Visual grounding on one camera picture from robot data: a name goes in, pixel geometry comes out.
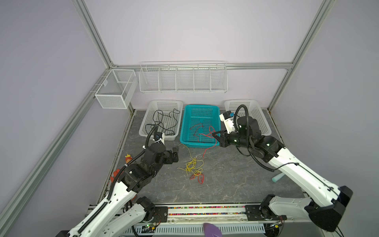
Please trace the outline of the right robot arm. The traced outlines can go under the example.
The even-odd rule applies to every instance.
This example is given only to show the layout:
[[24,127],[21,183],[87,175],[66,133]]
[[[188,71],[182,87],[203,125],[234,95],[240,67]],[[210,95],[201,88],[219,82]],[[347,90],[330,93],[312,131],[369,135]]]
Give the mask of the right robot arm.
[[240,105],[235,112],[220,114],[225,130],[213,132],[220,147],[245,148],[263,169],[280,171],[300,186],[307,197],[282,198],[267,195],[259,207],[259,215],[270,220],[290,216],[310,220],[327,231],[339,231],[339,223],[350,202],[353,191],[347,186],[337,186],[310,169],[273,136],[262,135],[258,122],[248,114],[248,108]]

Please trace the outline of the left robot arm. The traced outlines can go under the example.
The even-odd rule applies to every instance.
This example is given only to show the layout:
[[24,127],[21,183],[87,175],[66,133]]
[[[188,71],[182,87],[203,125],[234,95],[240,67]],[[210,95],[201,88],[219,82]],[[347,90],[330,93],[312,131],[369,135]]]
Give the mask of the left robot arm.
[[114,176],[105,198],[79,224],[69,231],[60,231],[59,237],[119,237],[128,228],[151,221],[155,205],[147,198],[138,198],[125,213],[117,213],[158,174],[164,165],[179,160],[178,148],[168,150],[164,134],[155,125],[148,134],[143,151],[125,164]]

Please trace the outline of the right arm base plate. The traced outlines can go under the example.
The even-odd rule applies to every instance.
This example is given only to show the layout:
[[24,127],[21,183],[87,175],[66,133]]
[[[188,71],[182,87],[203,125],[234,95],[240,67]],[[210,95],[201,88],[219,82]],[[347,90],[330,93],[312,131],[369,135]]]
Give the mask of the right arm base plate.
[[286,215],[276,215],[268,207],[263,207],[259,204],[245,205],[245,214],[248,221],[285,221]]

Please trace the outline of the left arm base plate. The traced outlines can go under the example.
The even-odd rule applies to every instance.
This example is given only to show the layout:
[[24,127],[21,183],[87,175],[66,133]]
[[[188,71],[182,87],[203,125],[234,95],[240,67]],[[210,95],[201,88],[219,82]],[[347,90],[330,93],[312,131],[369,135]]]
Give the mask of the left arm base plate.
[[168,207],[167,206],[156,206],[151,210],[148,210],[143,222],[156,222],[156,223],[166,223],[168,218]]

